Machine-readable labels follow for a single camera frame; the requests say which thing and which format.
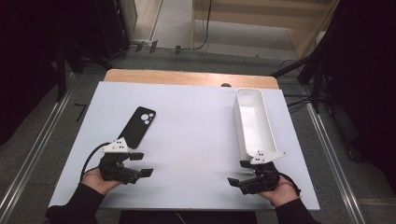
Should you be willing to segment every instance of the metal rail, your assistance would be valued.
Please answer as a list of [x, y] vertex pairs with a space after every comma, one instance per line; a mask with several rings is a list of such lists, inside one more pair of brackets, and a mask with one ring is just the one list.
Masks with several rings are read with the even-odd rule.
[[30, 149], [30, 152], [21, 166], [21, 169], [18, 171], [16, 177], [9, 185], [7, 192], [0, 204], [0, 224], [7, 223], [18, 199], [21, 197], [24, 187], [26, 186], [33, 170], [35, 169], [35, 166], [37, 165], [38, 160], [40, 159], [40, 156], [47, 142], [49, 141], [60, 116], [64, 112], [64, 108], [67, 105], [76, 81], [76, 75], [71, 73], [69, 77], [68, 91], [65, 93], [64, 98], [59, 103], [56, 103], [53, 107], [51, 113], [49, 114], [49, 118], [44, 124], [44, 127], [35, 140], [32, 148]]
[[[305, 86], [302, 86], [302, 92], [303, 94], [309, 94], [309, 90]], [[320, 114], [315, 112], [315, 109], [311, 104], [307, 105], [307, 109], [309, 115], [311, 116], [312, 122], [314, 123], [315, 129], [317, 130], [318, 138], [323, 146], [323, 151], [332, 169], [332, 174], [334, 175], [335, 182], [337, 183], [338, 189], [340, 190], [344, 204], [346, 205], [346, 210], [349, 213], [352, 223], [366, 223], [358, 200], [353, 193], [352, 187], [350, 187], [347, 181], [347, 177], [344, 173], [341, 163], [337, 158], [334, 148], [332, 147], [332, 142], [329, 138], [329, 135], [327, 135]]]

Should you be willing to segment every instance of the white plastic tray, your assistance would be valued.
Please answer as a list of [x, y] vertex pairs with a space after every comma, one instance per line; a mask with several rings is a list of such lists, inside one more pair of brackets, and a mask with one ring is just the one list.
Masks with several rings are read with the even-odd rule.
[[258, 152], [266, 157], [266, 162], [286, 155], [277, 152], [260, 90], [237, 90], [233, 111], [241, 160], [250, 161]]

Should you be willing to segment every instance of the black phone case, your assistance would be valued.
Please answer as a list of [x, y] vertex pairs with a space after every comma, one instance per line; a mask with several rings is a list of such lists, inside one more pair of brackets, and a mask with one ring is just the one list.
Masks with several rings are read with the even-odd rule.
[[119, 138], [124, 137], [128, 147], [137, 148], [155, 118], [155, 111], [139, 106], [122, 130]]

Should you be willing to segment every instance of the white table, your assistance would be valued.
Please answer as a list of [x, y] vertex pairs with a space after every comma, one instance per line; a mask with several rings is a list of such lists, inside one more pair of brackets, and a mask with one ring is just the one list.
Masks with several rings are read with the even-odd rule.
[[[102, 82], [99, 84], [49, 206], [65, 204], [73, 194], [88, 155], [113, 141], [138, 106], [157, 112], [137, 151], [142, 161], [132, 169], [154, 168], [149, 178], [112, 190], [104, 208], [149, 210], [262, 210], [273, 207], [258, 195], [243, 195], [227, 177], [254, 176], [239, 166], [233, 120], [236, 89], [161, 84]], [[288, 157], [275, 162], [302, 189], [302, 200], [318, 210], [318, 200], [281, 91], [262, 90], [279, 151]], [[89, 168], [103, 155], [97, 153]]]

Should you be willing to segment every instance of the cable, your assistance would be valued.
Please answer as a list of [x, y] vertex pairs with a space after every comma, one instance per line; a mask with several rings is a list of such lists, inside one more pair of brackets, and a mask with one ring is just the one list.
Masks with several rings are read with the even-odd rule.
[[300, 60], [298, 60], [298, 59], [288, 59], [288, 60], [283, 61], [283, 62], [279, 65], [279, 67], [277, 68], [277, 70], [280, 71], [280, 67], [282, 66], [282, 64], [283, 64], [283, 63], [286, 63], [286, 62], [290, 62], [290, 61], [297, 61], [297, 63], [300, 63], [300, 65], [304, 65], [304, 64], [301, 63]]
[[[150, 46], [142, 46], [142, 48], [151, 49]], [[156, 47], [155, 49], [169, 49], [169, 48]], [[192, 50], [192, 49], [169, 49], [169, 50]]]
[[84, 178], [84, 175], [85, 175], [87, 172], [89, 172], [89, 171], [91, 171], [91, 170], [97, 168], [97, 167], [95, 167], [95, 168], [92, 168], [91, 170], [85, 172], [85, 169], [87, 168], [87, 165], [88, 165], [88, 163], [90, 162], [90, 160], [91, 160], [93, 154], [95, 154], [95, 152], [96, 152], [97, 150], [99, 150], [99, 148], [104, 147], [104, 146], [107, 146], [108, 144], [110, 144], [110, 143], [103, 143], [103, 144], [101, 144], [99, 147], [97, 147], [96, 149], [94, 149], [93, 152], [91, 152], [90, 156], [89, 156], [88, 159], [85, 161], [84, 166], [82, 167], [81, 175], [80, 175], [80, 177], [79, 177], [79, 181], [80, 181], [80, 182], [81, 182], [82, 178]]
[[212, 11], [212, 0], [210, 0], [210, 2], [209, 2], [209, 10], [207, 11], [205, 41], [200, 47], [192, 49], [192, 50], [199, 50], [206, 44], [207, 38], [209, 37], [209, 21], [210, 21], [210, 12], [211, 11]]
[[294, 112], [300, 110], [301, 108], [303, 108], [303, 106], [305, 106], [305, 105], [307, 105], [307, 104], [309, 104], [309, 102], [305, 102], [305, 103], [302, 104], [302, 105], [295, 106], [294, 108], [289, 109], [289, 112], [292, 114], [292, 113], [294, 113]]
[[289, 104], [288, 104], [288, 107], [291, 107], [292, 105], [298, 105], [298, 104], [303, 103], [303, 102], [310, 102], [310, 101], [311, 101], [311, 99], [310, 99], [309, 97], [306, 97], [306, 98], [304, 98], [304, 99], [301, 100], [301, 101], [289, 103]]
[[309, 95], [305, 94], [283, 94], [284, 97], [309, 97]]
[[[111, 59], [105, 60], [105, 59], [102, 58], [102, 57], [101, 57], [101, 59], [102, 59], [104, 62], [109, 63], [109, 62], [111, 62], [111, 61], [117, 59], [118, 57], [120, 57], [121, 54], [126, 53], [126, 52], [128, 52], [129, 50], [131, 50], [131, 49], [136, 49], [136, 47], [131, 47], [131, 48], [128, 48], [128, 49], [124, 49], [124, 50], [122, 50], [122, 51], [119, 51], [119, 52], [117, 52], [116, 54], [113, 54], [113, 55], [112, 55], [113, 58], [111, 58]], [[93, 60], [91, 60], [91, 59], [82, 59], [81, 61], [84, 62], [84, 63], [96, 63], [95, 61], [93, 61]]]

